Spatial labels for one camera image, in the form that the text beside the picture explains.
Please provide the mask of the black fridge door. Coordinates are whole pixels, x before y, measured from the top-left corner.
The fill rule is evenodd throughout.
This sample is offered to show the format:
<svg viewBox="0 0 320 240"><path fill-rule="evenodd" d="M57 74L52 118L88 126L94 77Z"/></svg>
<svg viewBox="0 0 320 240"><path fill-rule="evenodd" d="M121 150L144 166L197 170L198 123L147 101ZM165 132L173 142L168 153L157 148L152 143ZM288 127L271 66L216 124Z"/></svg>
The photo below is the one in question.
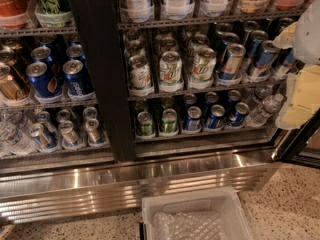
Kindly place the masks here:
<svg viewBox="0 0 320 240"><path fill-rule="evenodd" d="M319 151L307 148L308 142L319 132L319 128L320 110L300 129L288 132L283 142L276 146L273 161L320 169Z"/></svg>

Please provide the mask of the red bull can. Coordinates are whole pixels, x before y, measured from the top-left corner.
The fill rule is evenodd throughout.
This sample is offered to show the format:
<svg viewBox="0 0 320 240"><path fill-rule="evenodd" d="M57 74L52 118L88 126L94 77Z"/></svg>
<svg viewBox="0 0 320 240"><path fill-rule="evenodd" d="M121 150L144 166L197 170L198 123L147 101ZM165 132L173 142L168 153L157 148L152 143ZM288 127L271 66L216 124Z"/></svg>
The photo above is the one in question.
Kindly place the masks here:
<svg viewBox="0 0 320 240"><path fill-rule="evenodd" d="M230 43L227 45L222 66L217 73L217 86L232 86L240 82L239 69L245 53L246 49L241 44Z"/></svg>
<svg viewBox="0 0 320 240"><path fill-rule="evenodd" d="M290 70L294 68L297 63L297 59L294 57L293 49L289 48L283 50L277 61L277 64L273 68L273 75L276 79L283 79L287 76Z"/></svg>
<svg viewBox="0 0 320 240"><path fill-rule="evenodd" d="M271 40L263 41L248 69L248 75L254 78L265 76L278 52L279 49Z"/></svg>

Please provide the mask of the blue can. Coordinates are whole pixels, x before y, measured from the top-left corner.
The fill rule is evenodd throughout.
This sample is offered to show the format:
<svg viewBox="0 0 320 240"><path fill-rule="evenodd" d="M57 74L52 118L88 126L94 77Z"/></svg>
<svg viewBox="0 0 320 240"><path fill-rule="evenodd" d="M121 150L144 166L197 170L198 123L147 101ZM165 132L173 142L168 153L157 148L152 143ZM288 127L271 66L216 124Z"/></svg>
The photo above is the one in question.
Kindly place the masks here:
<svg viewBox="0 0 320 240"><path fill-rule="evenodd" d="M197 106L191 106L187 109L183 121L182 130L184 132L195 132L201 127L202 111Z"/></svg>
<svg viewBox="0 0 320 240"><path fill-rule="evenodd" d="M204 128L208 131L218 130L223 126L225 109L219 104L211 107L208 117L205 121Z"/></svg>
<svg viewBox="0 0 320 240"><path fill-rule="evenodd" d="M247 115L249 114L249 107L244 102L237 103L226 119L227 127L241 127Z"/></svg>

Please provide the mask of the right 7up can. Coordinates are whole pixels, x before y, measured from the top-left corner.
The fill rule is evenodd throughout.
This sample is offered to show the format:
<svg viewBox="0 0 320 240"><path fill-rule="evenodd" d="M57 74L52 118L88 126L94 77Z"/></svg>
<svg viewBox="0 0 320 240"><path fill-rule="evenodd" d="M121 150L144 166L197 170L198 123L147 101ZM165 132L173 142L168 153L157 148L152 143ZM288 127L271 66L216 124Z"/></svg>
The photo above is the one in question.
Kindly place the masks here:
<svg viewBox="0 0 320 240"><path fill-rule="evenodd" d="M200 48L194 56L189 84L192 88L204 89L212 85L216 66L216 52L209 47Z"/></svg>

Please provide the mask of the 7up can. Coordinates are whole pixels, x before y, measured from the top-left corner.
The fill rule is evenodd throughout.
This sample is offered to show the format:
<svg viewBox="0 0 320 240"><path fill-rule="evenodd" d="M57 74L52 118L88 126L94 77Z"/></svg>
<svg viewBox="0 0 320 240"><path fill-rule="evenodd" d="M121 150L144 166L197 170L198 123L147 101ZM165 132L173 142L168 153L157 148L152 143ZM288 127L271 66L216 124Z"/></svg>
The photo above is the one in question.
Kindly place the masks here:
<svg viewBox="0 0 320 240"><path fill-rule="evenodd" d="M162 91L173 92L182 84L182 59L178 52L162 54L159 62L159 87Z"/></svg>
<svg viewBox="0 0 320 240"><path fill-rule="evenodd" d="M148 60L143 55L134 55L128 61L128 86L133 95L147 96L154 91Z"/></svg>
<svg viewBox="0 0 320 240"><path fill-rule="evenodd" d="M192 88L204 89L212 85L216 66L216 52L209 47L200 48L194 56L189 84Z"/></svg>

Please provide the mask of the middle 7up can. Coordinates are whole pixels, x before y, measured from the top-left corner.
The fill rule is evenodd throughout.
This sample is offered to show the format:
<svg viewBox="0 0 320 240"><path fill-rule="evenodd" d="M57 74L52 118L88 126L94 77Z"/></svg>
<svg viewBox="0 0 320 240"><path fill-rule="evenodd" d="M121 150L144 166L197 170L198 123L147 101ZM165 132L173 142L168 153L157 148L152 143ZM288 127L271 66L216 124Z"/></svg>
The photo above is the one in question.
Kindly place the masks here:
<svg viewBox="0 0 320 240"><path fill-rule="evenodd" d="M162 91L173 92L182 84L182 59L178 52L162 54L159 62L159 87Z"/></svg>

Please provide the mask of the green can right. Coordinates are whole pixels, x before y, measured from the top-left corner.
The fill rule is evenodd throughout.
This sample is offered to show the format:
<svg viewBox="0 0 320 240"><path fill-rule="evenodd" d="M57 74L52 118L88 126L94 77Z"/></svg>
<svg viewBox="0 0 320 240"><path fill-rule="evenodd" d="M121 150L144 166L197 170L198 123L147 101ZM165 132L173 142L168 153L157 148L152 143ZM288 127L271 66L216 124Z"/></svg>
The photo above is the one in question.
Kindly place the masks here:
<svg viewBox="0 0 320 240"><path fill-rule="evenodd" d="M174 109L165 109L161 117L160 134L163 136L175 134L178 131L177 121L177 112Z"/></svg>

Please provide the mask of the green can left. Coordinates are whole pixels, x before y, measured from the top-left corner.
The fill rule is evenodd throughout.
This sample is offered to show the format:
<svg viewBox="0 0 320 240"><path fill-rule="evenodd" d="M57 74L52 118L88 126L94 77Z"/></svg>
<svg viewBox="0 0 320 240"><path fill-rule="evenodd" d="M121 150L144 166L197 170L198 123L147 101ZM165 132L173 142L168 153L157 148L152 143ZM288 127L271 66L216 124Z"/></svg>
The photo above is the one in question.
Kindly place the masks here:
<svg viewBox="0 0 320 240"><path fill-rule="evenodd" d="M139 138L152 138L155 134L152 115L146 111L140 112L137 121L137 136Z"/></svg>

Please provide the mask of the left 7up can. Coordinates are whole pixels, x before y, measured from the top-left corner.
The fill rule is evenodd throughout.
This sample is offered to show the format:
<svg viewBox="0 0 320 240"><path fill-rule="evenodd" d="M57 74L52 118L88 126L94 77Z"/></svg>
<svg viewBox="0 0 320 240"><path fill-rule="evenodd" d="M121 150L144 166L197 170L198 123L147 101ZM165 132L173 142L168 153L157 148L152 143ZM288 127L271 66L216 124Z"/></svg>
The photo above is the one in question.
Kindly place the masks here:
<svg viewBox="0 0 320 240"><path fill-rule="evenodd" d="M154 91L148 60L143 55L134 55L128 61L128 86L133 95L147 96Z"/></svg>

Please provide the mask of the silver can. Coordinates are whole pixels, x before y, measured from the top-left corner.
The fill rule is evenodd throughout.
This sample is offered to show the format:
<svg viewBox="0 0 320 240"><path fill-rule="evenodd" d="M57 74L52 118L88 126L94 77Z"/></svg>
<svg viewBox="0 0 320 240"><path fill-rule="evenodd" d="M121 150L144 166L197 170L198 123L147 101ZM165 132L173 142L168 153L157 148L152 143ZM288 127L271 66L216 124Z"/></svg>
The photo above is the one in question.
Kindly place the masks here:
<svg viewBox="0 0 320 240"><path fill-rule="evenodd" d="M84 123L84 130L87 134L90 146L99 147L108 143L105 134L103 133L100 123L97 119L88 119Z"/></svg>
<svg viewBox="0 0 320 240"><path fill-rule="evenodd" d="M40 150L49 151L58 146L57 140L41 123L31 125L28 133Z"/></svg>
<svg viewBox="0 0 320 240"><path fill-rule="evenodd" d="M62 146L68 150L80 149L84 145L81 133L75 128L71 121L63 121L58 126L62 136Z"/></svg>

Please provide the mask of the front right pepsi can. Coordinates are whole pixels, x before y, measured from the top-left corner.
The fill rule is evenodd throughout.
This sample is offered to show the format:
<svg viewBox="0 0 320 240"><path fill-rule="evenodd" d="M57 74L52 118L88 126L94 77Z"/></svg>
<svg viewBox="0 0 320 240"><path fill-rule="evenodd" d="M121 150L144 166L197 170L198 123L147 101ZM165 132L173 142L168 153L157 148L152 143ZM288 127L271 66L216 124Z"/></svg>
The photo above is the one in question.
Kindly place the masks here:
<svg viewBox="0 0 320 240"><path fill-rule="evenodd" d="M94 88L86 66L80 60L69 60L63 65L68 95L73 100L84 101L94 94Z"/></svg>

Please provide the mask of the pepsi can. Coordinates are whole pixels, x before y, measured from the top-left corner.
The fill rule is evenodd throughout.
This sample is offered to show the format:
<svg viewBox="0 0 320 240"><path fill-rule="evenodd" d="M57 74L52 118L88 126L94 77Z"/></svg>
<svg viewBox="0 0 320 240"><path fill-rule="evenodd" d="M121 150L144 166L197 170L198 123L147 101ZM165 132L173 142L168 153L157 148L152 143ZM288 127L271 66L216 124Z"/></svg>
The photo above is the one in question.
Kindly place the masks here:
<svg viewBox="0 0 320 240"><path fill-rule="evenodd" d="M94 88L86 66L80 60L69 60L63 65L68 95L73 100L84 101L94 94Z"/></svg>
<svg viewBox="0 0 320 240"><path fill-rule="evenodd" d="M61 100L62 85L53 71L43 62L34 62L26 69L28 80L35 90L35 98L41 104L52 104Z"/></svg>

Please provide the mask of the front left pepsi can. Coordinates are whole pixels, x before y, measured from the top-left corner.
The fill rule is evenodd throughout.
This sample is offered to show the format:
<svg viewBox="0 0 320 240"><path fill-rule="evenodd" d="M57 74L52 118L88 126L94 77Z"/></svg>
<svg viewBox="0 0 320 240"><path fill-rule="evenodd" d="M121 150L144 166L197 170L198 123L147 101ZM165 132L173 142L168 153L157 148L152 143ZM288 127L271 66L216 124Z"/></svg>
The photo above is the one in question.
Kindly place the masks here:
<svg viewBox="0 0 320 240"><path fill-rule="evenodd" d="M35 98L41 104L52 104L61 100L62 85L53 71L43 62L34 62L26 69L28 80L35 90Z"/></svg>

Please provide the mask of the green lacroix can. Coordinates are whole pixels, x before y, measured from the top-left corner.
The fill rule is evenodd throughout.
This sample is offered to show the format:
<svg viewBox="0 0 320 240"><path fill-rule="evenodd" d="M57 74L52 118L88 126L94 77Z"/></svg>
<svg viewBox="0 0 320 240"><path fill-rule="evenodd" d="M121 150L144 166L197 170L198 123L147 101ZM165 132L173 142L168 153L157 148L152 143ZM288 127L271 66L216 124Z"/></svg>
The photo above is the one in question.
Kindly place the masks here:
<svg viewBox="0 0 320 240"><path fill-rule="evenodd" d="M42 27L66 27L72 24L73 15L68 0L36 0L35 15Z"/></svg>

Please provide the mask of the stainless fridge base grille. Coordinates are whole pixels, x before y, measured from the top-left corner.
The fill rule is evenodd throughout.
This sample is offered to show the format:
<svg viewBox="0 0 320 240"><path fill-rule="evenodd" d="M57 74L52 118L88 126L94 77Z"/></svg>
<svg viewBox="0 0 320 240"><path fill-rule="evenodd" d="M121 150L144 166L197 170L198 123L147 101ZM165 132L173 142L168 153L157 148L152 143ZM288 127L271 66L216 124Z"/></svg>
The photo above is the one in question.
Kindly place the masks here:
<svg viewBox="0 0 320 240"><path fill-rule="evenodd" d="M270 150L179 157L1 179L6 224L136 208L149 196L231 186L259 190L279 168Z"/></svg>

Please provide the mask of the gold brown can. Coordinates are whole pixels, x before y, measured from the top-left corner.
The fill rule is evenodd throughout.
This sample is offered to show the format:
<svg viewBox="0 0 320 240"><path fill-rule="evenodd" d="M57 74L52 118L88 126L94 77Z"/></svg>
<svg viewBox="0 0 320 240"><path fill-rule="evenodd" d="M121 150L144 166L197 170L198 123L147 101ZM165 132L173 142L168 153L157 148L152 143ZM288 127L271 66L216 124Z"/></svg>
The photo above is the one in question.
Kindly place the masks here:
<svg viewBox="0 0 320 240"><path fill-rule="evenodd" d="M27 105L30 101L30 87L8 65L0 65L0 92L9 107Z"/></svg>

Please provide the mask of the clear water bottle right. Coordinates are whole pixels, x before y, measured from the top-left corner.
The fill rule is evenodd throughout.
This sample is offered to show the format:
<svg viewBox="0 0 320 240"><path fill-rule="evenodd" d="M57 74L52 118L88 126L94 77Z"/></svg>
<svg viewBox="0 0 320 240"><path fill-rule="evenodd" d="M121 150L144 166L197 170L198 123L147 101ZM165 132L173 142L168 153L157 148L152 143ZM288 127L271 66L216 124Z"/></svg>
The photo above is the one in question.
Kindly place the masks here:
<svg viewBox="0 0 320 240"><path fill-rule="evenodd" d="M273 114L280 110L283 100L284 96L280 93L264 98L249 112L245 121L246 125L253 128L263 126Z"/></svg>

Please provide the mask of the clear water bottle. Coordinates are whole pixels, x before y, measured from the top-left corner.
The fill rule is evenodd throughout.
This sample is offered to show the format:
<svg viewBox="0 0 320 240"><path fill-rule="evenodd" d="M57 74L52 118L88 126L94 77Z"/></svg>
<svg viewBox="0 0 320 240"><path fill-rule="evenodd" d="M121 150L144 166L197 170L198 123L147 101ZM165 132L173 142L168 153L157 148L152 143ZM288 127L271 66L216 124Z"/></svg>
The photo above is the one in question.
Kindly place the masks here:
<svg viewBox="0 0 320 240"><path fill-rule="evenodd" d="M15 155L28 155L36 151L34 142L10 122L0 122L0 140Z"/></svg>
<svg viewBox="0 0 320 240"><path fill-rule="evenodd" d="M280 110L283 100L284 96L280 93L264 98L249 112L245 121L246 125L253 128L263 126L273 114Z"/></svg>

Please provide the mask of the white plastic bin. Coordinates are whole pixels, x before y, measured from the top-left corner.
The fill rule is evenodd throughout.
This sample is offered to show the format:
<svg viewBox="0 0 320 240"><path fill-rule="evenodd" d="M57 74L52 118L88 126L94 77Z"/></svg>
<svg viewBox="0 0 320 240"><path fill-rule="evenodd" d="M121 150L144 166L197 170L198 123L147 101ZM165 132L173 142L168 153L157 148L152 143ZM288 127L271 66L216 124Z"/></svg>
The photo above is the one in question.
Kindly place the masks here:
<svg viewBox="0 0 320 240"><path fill-rule="evenodd" d="M144 240L155 240L153 217L157 212L175 214L194 211L218 212L227 240L253 240L241 202L232 187L143 198Z"/></svg>

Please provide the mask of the bubble wrap sheet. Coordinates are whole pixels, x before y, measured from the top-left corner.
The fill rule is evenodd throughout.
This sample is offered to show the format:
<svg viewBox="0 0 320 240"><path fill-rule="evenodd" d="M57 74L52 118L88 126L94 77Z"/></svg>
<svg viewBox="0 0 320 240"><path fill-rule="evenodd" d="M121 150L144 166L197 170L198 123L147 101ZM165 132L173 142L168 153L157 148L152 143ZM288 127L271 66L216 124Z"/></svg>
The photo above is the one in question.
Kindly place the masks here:
<svg viewBox="0 0 320 240"><path fill-rule="evenodd" d="M155 240L227 240L222 217L216 211L157 212L153 228Z"/></svg>

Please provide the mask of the white bottle left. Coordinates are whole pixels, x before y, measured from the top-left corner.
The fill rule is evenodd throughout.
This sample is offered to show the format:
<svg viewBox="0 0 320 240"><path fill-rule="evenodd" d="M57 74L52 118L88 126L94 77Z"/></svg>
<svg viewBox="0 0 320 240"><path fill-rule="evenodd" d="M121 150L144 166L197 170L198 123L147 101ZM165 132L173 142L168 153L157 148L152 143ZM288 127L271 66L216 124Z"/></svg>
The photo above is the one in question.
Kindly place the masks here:
<svg viewBox="0 0 320 240"><path fill-rule="evenodd" d="M151 14L152 0L123 0L123 6L131 22L145 22Z"/></svg>

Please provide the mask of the clear water bottle left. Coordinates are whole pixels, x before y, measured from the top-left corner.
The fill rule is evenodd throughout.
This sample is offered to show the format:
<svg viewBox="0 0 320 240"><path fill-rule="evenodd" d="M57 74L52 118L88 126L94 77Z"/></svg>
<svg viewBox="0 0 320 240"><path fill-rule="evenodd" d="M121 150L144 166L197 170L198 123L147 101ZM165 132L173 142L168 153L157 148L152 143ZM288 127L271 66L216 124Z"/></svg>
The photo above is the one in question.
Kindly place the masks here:
<svg viewBox="0 0 320 240"><path fill-rule="evenodd" d="M0 122L0 140L15 155L28 155L36 151L34 142L10 122Z"/></svg>

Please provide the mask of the black fridge centre post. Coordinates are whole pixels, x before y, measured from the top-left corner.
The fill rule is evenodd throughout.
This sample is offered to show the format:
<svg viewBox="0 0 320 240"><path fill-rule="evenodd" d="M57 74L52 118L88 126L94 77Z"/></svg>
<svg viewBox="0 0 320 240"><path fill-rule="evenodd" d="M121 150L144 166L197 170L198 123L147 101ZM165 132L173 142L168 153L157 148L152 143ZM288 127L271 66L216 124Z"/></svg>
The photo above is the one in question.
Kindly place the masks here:
<svg viewBox="0 0 320 240"><path fill-rule="evenodd" d="M116 161L134 159L134 141L113 0L69 0Z"/></svg>

